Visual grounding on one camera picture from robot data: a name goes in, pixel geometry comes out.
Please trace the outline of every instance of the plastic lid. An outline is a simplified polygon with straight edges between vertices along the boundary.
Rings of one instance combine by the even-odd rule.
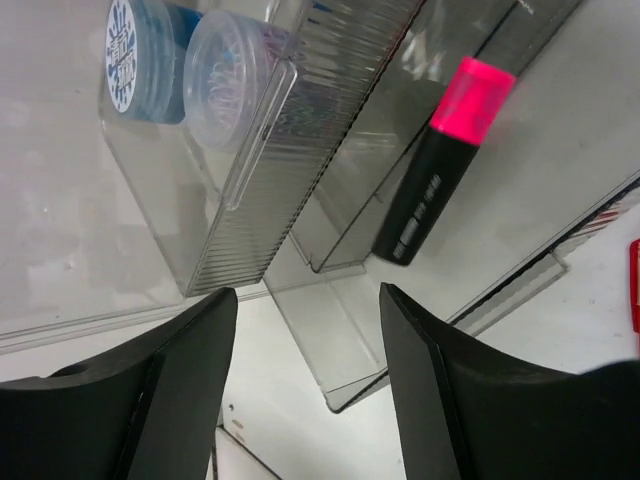
[[[203,147],[234,152],[246,135],[275,59],[260,22],[224,10],[207,13],[187,49],[186,122]]]
[[[510,73],[465,57],[431,117],[430,126],[472,145],[481,145],[515,82],[516,77]]]

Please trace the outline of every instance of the pink highlighter cap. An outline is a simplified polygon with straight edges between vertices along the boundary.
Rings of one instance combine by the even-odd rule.
[[[465,57],[429,125],[480,146],[515,82],[516,77],[510,73]]]

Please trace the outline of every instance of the container label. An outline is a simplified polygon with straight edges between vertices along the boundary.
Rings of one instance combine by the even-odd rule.
[[[136,89],[138,43],[129,0],[114,0],[107,20],[107,86],[113,106],[126,112]]]

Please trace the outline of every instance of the round plastic container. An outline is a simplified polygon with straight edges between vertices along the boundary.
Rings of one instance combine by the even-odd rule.
[[[224,10],[198,24],[184,69],[186,122],[203,147],[235,153],[289,34]]]
[[[161,0],[114,0],[106,38],[111,101],[125,118],[177,124],[184,118],[186,49],[202,15]]]

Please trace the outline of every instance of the blue object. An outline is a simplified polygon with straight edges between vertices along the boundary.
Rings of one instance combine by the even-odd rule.
[[[106,38],[107,86],[123,117],[177,124],[184,118],[184,59],[202,14],[161,0],[114,0]]]

